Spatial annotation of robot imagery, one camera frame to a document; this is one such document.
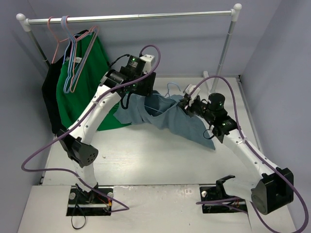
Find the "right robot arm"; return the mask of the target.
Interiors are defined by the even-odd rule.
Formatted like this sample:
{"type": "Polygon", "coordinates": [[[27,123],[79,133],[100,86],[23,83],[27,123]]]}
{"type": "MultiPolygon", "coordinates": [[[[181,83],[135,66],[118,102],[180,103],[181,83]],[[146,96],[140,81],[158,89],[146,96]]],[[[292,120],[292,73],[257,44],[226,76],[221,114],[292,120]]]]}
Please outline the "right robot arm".
{"type": "Polygon", "coordinates": [[[208,100],[198,94],[185,93],[179,107],[188,116],[203,118],[212,130],[212,137],[229,148],[251,172],[246,181],[228,175],[216,181],[215,194],[221,200],[239,197],[250,201],[262,214],[267,215],[294,200],[290,185],[294,175],[281,169],[266,158],[247,137],[224,109],[225,97],[219,93],[209,95],[208,100]]]}

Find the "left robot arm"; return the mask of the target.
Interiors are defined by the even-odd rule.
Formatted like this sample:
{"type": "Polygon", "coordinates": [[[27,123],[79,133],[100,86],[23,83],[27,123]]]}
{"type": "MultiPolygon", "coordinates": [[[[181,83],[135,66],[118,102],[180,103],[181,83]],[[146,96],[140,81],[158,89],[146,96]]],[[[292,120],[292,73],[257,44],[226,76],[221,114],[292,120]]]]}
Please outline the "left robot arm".
{"type": "Polygon", "coordinates": [[[66,131],[59,132],[61,146],[72,161],[79,180],[79,197],[85,203],[93,203],[97,198],[98,182],[93,163],[99,152],[91,145],[94,134],[110,110],[125,95],[151,94],[158,63],[159,59],[153,55],[131,55],[126,66],[121,67],[119,71],[109,69],[77,122],[66,131]]]}

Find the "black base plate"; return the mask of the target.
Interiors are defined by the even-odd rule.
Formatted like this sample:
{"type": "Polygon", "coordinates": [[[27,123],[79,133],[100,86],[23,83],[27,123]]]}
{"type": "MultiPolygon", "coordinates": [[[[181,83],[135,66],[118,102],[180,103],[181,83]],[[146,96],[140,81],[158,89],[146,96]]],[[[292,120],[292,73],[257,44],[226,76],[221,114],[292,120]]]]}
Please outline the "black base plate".
{"type": "Polygon", "coordinates": [[[69,192],[66,216],[110,216],[112,200],[91,191],[88,195],[76,186],[69,192]]]}
{"type": "Polygon", "coordinates": [[[228,175],[216,181],[215,185],[203,185],[199,187],[200,202],[203,214],[248,214],[246,202],[243,199],[228,195],[223,183],[235,176],[228,175]]]}

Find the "green t-shirt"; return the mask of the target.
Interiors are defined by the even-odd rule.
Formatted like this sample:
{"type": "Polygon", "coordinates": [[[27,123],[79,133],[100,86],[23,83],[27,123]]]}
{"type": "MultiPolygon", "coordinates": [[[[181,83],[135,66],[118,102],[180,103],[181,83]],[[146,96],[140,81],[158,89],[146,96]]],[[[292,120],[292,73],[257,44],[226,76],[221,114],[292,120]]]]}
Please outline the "green t-shirt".
{"type": "MultiPolygon", "coordinates": [[[[84,57],[91,42],[92,36],[88,35],[77,43],[76,57],[84,57]]],[[[108,71],[108,57],[104,51],[101,41],[97,37],[82,69],[76,89],[73,93],[65,93],[64,85],[68,76],[69,61],[63,63],[61,58],[60,76],[56,88],[56,99],[62,124],[69,128],[77,121],[84,109],[90,103],[103,75],[108,71]]],[[[120,123],[115,117],[119,107],[117,103],[108,113],[106,118],[98,127],[98,131],[117,129],[130,125],[120,123]]]]}

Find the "silver clothes rack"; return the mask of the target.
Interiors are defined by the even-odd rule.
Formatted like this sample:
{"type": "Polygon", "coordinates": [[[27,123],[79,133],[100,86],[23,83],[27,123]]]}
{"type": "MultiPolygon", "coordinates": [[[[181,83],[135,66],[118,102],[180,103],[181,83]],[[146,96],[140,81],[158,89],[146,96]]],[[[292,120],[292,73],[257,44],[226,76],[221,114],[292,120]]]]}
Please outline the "silver clothes rack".
{"type": "MultiPolygon", "coordinates": [[[[186,13],[162,13],[162,14],[133,14],[133,15],[114,15],[114,16],[92,16],[92,17],[69,17],[68,23],[87,23],[87,22],[105,22],[105,21],[122,21],[122,20],[140,20],[140,19],[156,19],[156,18],[176,18],[176,17],[205,17],[205,16],[231,16],[231,22],[226,35],[225,43],[217,66],[216,75],[219,76],[222,72],[225,57],[229,48],[229,44],[233,35],[233,31],[238,21],[242,5],[236,3],[231,10],[227,11],[211,11],[211,12],[186,12],[186,13]]],[[[49,66],[50,63],[45,53],[43,52],[39,42],[34,36],[31,26],[32,25],[45,25],[49,21],[47,18],[42,19],[28,19],[24,14],[19,13],[16,15],[16,20],[22,26],[24,32],[34,42],[43,61],[49,66]]]]}

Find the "black t-shirt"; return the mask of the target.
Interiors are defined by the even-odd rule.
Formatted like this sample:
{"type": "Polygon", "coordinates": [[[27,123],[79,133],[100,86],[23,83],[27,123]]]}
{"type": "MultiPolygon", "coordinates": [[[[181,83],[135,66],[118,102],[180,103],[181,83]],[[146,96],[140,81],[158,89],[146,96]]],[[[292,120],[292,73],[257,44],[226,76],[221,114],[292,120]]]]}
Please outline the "black t-shirt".
{"type": "MultiPolygon", "coordinates": [[[[69,57],[70,49],[71,48],[68,48],[67,52],[61,52],[63,63],[66,61],[66,58],[69,57]]],[[[42,85],[42,95],[48,111],[53,134],[56,134],[60,129],[67,129],[62,124],[56,99],[56,88],[62,67],[61,58],[54,62],[54,64],[51,64],[42,85]]]]}

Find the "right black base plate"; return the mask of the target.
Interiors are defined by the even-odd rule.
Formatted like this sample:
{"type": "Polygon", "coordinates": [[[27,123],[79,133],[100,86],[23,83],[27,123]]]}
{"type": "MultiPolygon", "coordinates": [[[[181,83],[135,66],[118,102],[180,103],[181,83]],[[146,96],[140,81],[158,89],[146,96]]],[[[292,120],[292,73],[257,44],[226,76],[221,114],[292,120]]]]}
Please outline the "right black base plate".
{"type": "Polygon", "coordinates": [[[243,199],[228,195],[223,183],[235,176],[228,175],[216,181],[215,185],[203,185],[199,187],[200,202],[203,214],[248,214],[246,202],[243,199]]]}

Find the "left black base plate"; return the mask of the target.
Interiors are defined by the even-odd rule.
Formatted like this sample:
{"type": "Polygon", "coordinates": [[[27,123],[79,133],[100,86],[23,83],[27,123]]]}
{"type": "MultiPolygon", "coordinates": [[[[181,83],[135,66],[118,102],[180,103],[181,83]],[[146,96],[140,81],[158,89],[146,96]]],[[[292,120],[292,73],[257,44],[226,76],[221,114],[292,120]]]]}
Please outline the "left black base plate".
{"type": "Polygon", "coordinates": [[[112,200],[91,191],[88,195],[76,186],[69,192],[66,216],[110,216],[112,200]]]}

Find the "blue-grey t-shirt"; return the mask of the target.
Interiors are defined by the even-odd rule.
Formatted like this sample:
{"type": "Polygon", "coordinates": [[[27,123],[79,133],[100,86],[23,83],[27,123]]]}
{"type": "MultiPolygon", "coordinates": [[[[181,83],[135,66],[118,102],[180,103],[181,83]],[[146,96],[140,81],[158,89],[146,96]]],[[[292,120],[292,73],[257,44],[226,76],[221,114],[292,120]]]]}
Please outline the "blue-grey t-shirt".
{"type": "Polygon", "coordinates": [[[132,94],[127,109],[118,107],[114,117],[122,124],[149,123],[160,130],[171,133],[215,150],[214,143],[207,139],[209,134],[202,120],[197,116],[188,116],[178,106],[183,98],[172,95],[168,98],[154,91],[150,96],[132,94]]]}

